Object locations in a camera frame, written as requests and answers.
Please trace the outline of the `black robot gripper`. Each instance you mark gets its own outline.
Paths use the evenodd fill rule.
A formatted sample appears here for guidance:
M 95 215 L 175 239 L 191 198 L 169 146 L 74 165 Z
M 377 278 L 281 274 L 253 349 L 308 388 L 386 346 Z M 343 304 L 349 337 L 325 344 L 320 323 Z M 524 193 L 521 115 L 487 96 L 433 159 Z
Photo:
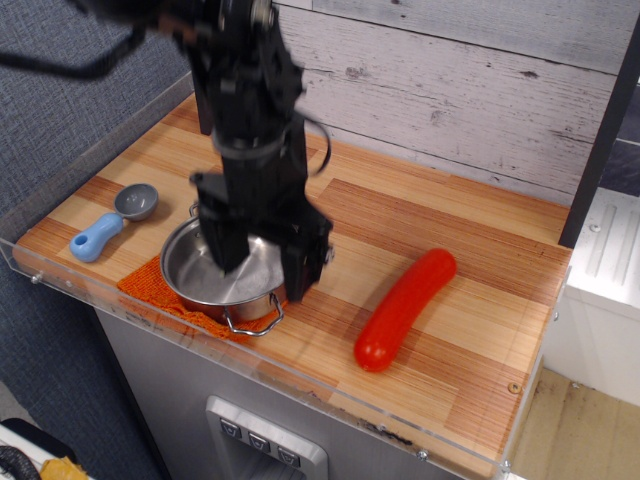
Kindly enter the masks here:
M 225 273 L 249 256 L 249 235 L 281 248 L 284 284 L 290 302 L 300 302 L 321 277 L 330 257 L 331 222 L 309 203 L 306 182 L 329 162 L 331 151 L 314 172 L 308 169 L 305 125 L 324 137 L 317 121 L 292 119 L 273 135 L 245 137 L 214 124 L 211 138 L 222 158 L 221 174 L 197 172 L 199 222 L 215 264 Z

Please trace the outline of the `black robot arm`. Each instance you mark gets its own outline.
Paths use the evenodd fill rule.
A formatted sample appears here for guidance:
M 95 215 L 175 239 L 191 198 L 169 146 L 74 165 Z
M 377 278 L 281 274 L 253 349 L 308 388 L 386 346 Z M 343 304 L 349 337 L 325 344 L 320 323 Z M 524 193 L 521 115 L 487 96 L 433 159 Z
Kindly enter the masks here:
M 199 220 L 224 271 L 248 256 L 248 238 L 280 249 L 289 300 L 321 276 L 331 221 L 307 198 L 305 124 L 296 109 L 302 69 L 292 60 L 269 1 L 83 1 L 80 8 L 137 33 L 156 30 L 184 50 L 200 127 L 222 159 L 195 173 Z

